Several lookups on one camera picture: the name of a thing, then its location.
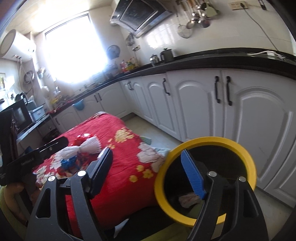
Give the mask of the green sleeved left forearm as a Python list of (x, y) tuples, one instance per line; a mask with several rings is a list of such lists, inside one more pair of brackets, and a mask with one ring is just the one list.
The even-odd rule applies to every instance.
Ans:
[(25, 240), (26, 222), (21, 221), (10, 211), (4, 200), (4, 188), (1, 186), (1, 240)]

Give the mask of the left hand with ring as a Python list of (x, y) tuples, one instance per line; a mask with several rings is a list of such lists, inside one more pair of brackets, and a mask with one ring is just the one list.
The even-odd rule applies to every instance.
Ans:
[[(36, 190), (30, 196), (30, 204), (32, 204), (33, 206), (35, 205), (38, 196), (41, 192), (41, 188), (43, 187), (43, 185), (39, 182), (36, 182), (35, 185)], [(11, 183), (9, 185), (6, 185), (6, 187), (4, 188), (4, 200), (6, 202), (7, 207), (14, 214), (14, 216), (21, 221), (27, 221), (28, 219), (21, 211), (21, 208), (16, 201), (16, 195), (21, 193), (24, 188), (25, 186), (23, 183)]]

